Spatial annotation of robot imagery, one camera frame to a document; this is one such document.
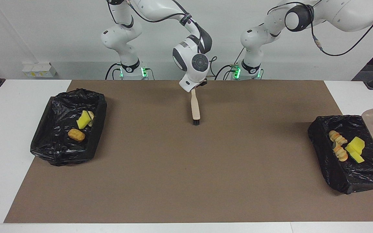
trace table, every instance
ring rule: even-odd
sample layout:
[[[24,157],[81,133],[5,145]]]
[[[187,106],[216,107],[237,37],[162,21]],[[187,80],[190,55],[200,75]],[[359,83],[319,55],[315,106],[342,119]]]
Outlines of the table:
[[[0,232],[348,233],[373,230],[373,223],[2,224],[34,158],[28,152],[29,143],[46,102],[50,96],[66,91],[70,82],[7,80],[0,88]],[[326,85],[345,115],[360,115],[373,108],[373,91],[363,83],[326,82]]]

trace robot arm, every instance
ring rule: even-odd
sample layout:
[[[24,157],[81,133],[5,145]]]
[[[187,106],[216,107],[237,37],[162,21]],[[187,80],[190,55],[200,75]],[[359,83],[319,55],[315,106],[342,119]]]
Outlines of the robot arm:
[[[137,65],[140,62],[134,49],[126,43],[141,34],[140,26],[133,22],[129,12],[130,8],[133,10],[135,8],[130,0],[108,0],[108,2],[118,25],[113,27],[113,30],[109,29],[104,33],[103,41],[108,48],[119,53],[122,65],[134,70],[136,67],[130,65]],[[172,56],[176,65],[186,72],[179,83],[180,86],[190,92],[200,85],[209,70],[209,61],[204,54],[212,47],[210,35],[175,0],[132,0],[132,2],[148,22],[176,19],[191,33],[183,42],[175,46]]]
[[[192,16],[175,0],[133,0],[139,11],[149,21],[158,22],[172,15],[191,35],[175,46],[172,57],[185,76],[179,85],[187,92],[200,85],[209,70],[209,60],[204,55],[211,50],[212,39]]]
[[[240,77],[236,77],[237,80],[257,76],[263,59],[261,47],[279,39],[284,28],[302,31],[310,25],[328,21],[336,28],[350,32],[373,25],[373,4],[370,5],[368,0],[301,0],[303,5],[291,2],[281,1],[268,12],[264,24],[250,28],[241,35],[246,55],[238,63]],[[315,42],[323,51],[319,40],[315,38]]]
[[[116,25],[102,34],[102,42],[107,48],[118,53],[122,74],[126,79],[141,80],[144,78],[142,61],[133,46],[127,43],[142,34],[142,26],[133,20],[132,10],[124,0],[107,2]]]

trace sponge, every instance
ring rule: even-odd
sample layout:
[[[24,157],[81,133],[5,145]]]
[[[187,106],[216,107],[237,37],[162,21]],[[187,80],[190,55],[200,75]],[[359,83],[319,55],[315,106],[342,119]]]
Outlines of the sponge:
[[[355,137],[351,143],[346,146],[346,150],[357,163],[364,162],[364,158],[361,157],[362,151],[365,148],[365,141]]]
[[[79,129],[84,129],[91,121],[92,121],[92,118],[90,117],[89,113],[86,110],[84,110],[82,112],[81,117],[77,121],[77,125]]]

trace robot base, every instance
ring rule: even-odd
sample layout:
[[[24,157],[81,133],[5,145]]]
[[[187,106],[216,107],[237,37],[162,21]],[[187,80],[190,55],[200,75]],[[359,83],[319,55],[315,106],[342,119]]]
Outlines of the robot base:
[[[233,81],[260,80],[263,78],[263,74],[264,74],[263,69],[260,69],[256,74],[253,74],[253,75],[250,75],[250,74],[246,75],[241,70],[241,72],[237,72],[237,71],[232,72],[230,76],[230,80],[233,80]]]
[[[148,71],[145,66],[146,64],[141,62],[141,65],[133,72],[127,72],[121,68],[119,77],[122,80],[149,80]]]

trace wooden brush handle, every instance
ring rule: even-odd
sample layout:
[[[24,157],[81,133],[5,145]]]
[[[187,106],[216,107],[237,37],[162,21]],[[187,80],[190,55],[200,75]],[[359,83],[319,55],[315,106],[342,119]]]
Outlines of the wooden brush handle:
[[[201,119],[201,114],[199,112],[199,104],[197,99],[197,94],[195,93],[195,88],[191,91],[191,109],[192,118],[197,121]]]

